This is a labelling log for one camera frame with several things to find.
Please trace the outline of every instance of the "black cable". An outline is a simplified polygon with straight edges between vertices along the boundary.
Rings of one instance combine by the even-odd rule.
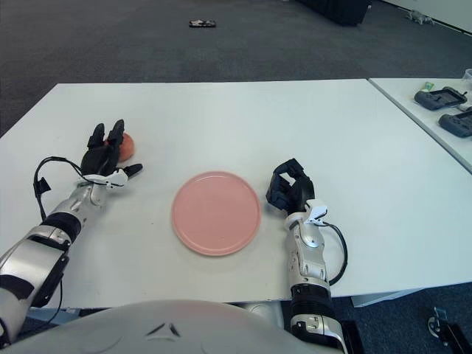
[[[339,270],[339,273],[337,273],[337,275],[330,280],[330,285],[334,285],[342,278],[344,272],[346,271],[346,267],[347,267],[347,245],[346,245],[346,240],[344,239],[344,236],[343,236],[341,230],[336,225],[333,225],[331,223],[327,223],[326,221],[323,221],[323,222],[324,222],[324,225],[322,225],[322,226],[330,227],[338,235],[339,240],[341,241],[341,244],[342,244],[342,251],[344,253],[344,260],[342,262],[342,266],[341,266],[341,269]]]
[[[87,179],[83,173],[82,173],[82,169],[77,166],[74,162],[72,161],[69,161],[68,159],[66,159],[65,157],[59,157],[59,156],[50,156],[50,157],[46,157],[45,159],[43,159],[43,161],[41,161],[38,165],[38,167],[36,167],[36,171],[35,171],[35,177],[33,179],[33,188],[35,190],[35,197],[36,197],[36,201],[38,202],[38,206],[39,206],[39,212],[41,214],[41,219],[44,221],[44,219],[46,219],[46,212],[44,211],[44,207],[43,207],[43,202],[41,201],[41,194],[43,193],[43,191],[40,191],[39,190],[39,186],[40,186],[40,181],[38,180],[38,174],[39,174],[39,170],[48,162],[51,162],[51,161],[55,161],[55,162],[65,162],[67,164],[70,164],[72,166],[72,168],[74,169],[74,171],[76,172],[76,174],[78,174],[84,181],[88,182],[88,183],[91,183],[91,184],[98,184],[100,186],[105,186],[106,183],[99,183],[99,182],[94,182],[94,181],[91,181],[89,179]],[[112,183],[111,184],[112,186],[115,186],[115,187],[122,187],[120,186],[119,184],[115,184],[115,183]]]
[[[54,315],[52,315],[52,317],[50,319],[48,319],[46,322],[44,322],[43,324],[40,324],[39,326],[37,326],[35,329],[23,332],[22,335],[23,334],[28,334],[28,333],[31,333],[31,332],[36,332],[37,330],[40,330],[41,328],[49,325],[52,322],[52,320],[55,319],[55,317],[58,315],[58,313],[60,311],[60,307],[62,305],[62,280],[59,282],[59,286],[60,286],[59,306],[58,306],[58,309],[56,310],[56,312],[54,313]]]

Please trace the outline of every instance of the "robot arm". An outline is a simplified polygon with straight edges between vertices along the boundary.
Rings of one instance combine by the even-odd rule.
[[[290,185],[281,176],[283,173],[295,182]],[[323,259],[325,240],[319,231],[320,226],[329,225],[322,221],[327,207],[315,199],[313,184],[295,159],[274,171],[266,198],[270,204],[288,213],[285,228],[288,231],[292,334],[303,341],[339,348],[347,353]]]
[[[0,348],[15,340],[31,306],[43,307],[49,302],[69,261],[70,246],[103,208],[107,189],[124,187],[128,177],[142,169],[140,164],[117,169],[123,131],[120,120],[105,143],[103,124],[95,128],[77,188],[47,217],[41,194],[50,188],[43,178],[35,179],[43,222],[0,257]]]

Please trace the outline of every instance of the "pink plate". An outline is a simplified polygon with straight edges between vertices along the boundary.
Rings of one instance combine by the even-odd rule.
[[[202,173],[177,192],[172,222],[180,240],[193,251],[209,256],[231,254],[256,235],[259,198],[236,175]]]

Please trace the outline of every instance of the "gray carpet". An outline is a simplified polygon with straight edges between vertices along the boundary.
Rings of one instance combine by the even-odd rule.
[[[293,0],[0,1],[0,136],[56,83],[461,77],[472,64],[472,37],[381,2],[341,27]],[[190,29],[197,18],[218,27]],[[366,353],[449,353],[426,320],[442,306],[472,339],[471,301],[464,284],[362,309],[335,303]]]

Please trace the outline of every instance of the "white tabletop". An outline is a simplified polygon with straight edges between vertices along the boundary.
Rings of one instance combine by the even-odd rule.
[[[450,86],[461,93],[470,91],[461,79],[370,79],[371,83],[472,173],[472,136],[459,138],[442,129],[438,123],[443,114],[462,112],[457,108],[429,111],[414,101],[414,95],[424,87],[426,81],[434,83],[433,90]],[[472,92],[468,92],[466,96],[468,103],[472,103]]]
[[[80,162],[94,126],[121,118],[136,142],[130,163],[145,170],[74,243],[64,306],[289,298],[283,216],[264,195],[292,157],[346,237],[350,261],[334,296],[472,280],[472,175],[366,80],[58,85],[0,139],[0,251],[40,222],[37,163]],[[207,170],[247,180],[263,209],[256,238],[226,257],[190,251],[170,223],[178,188]],[[50,211],[76,176],[61,164],[44,176]],[[324,232],[333,276],[341,247]]]

